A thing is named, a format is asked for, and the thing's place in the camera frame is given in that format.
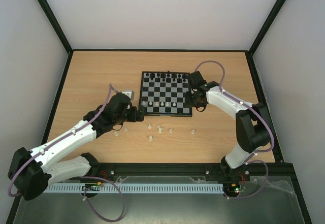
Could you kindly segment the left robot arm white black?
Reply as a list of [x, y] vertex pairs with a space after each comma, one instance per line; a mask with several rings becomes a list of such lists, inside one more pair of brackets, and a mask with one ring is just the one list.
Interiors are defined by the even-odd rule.
[[97, 164], [91, 154], [86, 153], [65, 162], [62, 158], [110, 132], [117, 125], [143, 120], [144, 106], [133, 106], [129, 92], [119, 92], [103, 105], [88, 112], [75, 126], [52, 141], [31, 150], [25, 147], [16, 150], [8, 172], [11, 186], [17, 188], [17, 195], [29, 201], [54, 183], [86, 176]]

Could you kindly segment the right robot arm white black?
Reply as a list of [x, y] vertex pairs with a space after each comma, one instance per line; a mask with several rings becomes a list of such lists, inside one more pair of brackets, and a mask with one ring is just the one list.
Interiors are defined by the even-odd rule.
[[187, 107], [205, 109], [207, 105], [213, 105], [235, 120], [237, 143], [220, 163], [224, 178], [233, 179], [239, 174], [240, 167], [254, 155], [273, 149], [275, 137], [270, 114], [264, 104], [246, 102], [224, 90], [221, 83], [206, 82], [199, 71], [191, 73], [188, 80]]

